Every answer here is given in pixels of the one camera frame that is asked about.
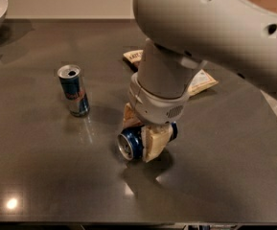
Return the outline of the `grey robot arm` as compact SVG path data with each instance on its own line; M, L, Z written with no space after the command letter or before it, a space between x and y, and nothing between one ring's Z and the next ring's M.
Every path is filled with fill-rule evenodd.
M277 100L277 14L248 0L133 0L146 35L132 76L118 147L127 160L156 158L177 135L189 85L220 65Z

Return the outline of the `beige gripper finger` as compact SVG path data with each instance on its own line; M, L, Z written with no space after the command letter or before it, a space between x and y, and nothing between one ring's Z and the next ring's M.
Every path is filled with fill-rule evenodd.
M143 123L138 119L130 103L127 103L124 108L123 128L138 127Z
M141 129L143 161L148 163L157 158L170 142L172 135L173 128L170 124L143 126Z

